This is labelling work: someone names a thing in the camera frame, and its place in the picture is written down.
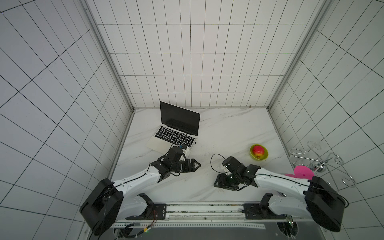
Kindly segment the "silver laptop black screen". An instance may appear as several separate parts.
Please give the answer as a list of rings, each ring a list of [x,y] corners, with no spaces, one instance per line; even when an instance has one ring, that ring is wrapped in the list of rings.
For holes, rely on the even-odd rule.
[[[146,147],[163,155],[169,148],[183,144],[192,150],[199,134],[201,114],[165,102],[160,102],[160,112],[161,125]]]

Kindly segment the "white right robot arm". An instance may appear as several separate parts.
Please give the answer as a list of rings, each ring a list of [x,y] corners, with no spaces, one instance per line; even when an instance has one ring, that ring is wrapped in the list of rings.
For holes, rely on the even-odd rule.
[[[257,165],[245,166],[236,158],[223,161],[226,172],[219,173],[214,187],[240,191],[248,186],[277,191],[267,193],[256,204],[245,204],[247,219],[282,220],[284,217],[302,217],[313,220],[332,232],[339,232],[348,201],[325,180],[316,176],[299,178],[281,175]]]

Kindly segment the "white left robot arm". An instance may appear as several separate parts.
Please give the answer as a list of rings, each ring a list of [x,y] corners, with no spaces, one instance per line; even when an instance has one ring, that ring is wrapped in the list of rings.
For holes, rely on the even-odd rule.
[[[116,221],[127,217],[147,219],[155,213],[153,201],[143,193],[170,175],[193,173],[201,167],[195,159],[188,159],[181,147],[168,152],[131,177],[112,182],[101,180],[80,207],[80,214],[94,236],[101,236]]]

